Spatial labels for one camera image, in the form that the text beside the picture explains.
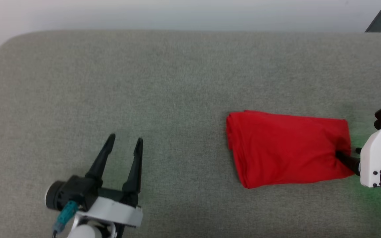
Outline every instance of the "gray table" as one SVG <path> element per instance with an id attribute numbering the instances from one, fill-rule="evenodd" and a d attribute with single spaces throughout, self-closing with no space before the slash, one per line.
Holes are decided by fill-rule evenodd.
<path id="1" fill-rule="evenodd" d="M 345 118 L 354 146 L 381 107 L 381 34 L 58 31 L 0 47 L 0 237 L 50 237 L 55 180 L 117 133 L 104 186 L 144 139 L 133 237 L 381 237 L 359 178 L 246 190 L 227 149 L 237 110 Z"/>

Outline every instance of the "folded fabric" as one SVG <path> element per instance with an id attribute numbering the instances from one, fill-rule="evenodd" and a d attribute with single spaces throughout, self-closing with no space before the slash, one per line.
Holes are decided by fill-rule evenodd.
<path id="1" fill-rule="evenodd" d="M 336 151 L 351 154 L 346 120 L 246 110 L 230 113 L 226 125 L 229 149 L 245 188 L 354 174 L 335 156 Z"/>

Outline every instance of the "blue connector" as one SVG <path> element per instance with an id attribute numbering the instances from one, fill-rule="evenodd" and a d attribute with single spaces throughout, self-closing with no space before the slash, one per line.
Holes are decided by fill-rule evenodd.
<path id="1" fill-rule="evenodd" d="M 77 210 L 79 210 L 79 206 L 74 201 L 69 201 L 65 207 L 62 209 L 61 213 L 57 217 L 57 221 L 53 225 L 54 234 L 60 234 L 68 221 L 74 217 Z"/>

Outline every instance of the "white cylindrical part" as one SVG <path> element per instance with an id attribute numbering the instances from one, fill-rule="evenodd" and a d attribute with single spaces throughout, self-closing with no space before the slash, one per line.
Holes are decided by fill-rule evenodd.
<path id="1" fill-rule="evenodd" d="M 71 230 L 67 238 L 103 238 L 103 234 L 95 226 L 80 225 Z"/>

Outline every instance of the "white background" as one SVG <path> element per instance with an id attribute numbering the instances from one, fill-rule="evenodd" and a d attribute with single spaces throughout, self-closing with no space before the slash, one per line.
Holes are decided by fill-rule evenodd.
<path id="1" fill-rule="evenodd" d="M 0 0 L 0 45 L 54 29 L 364 32 L 381 0 Z"/>

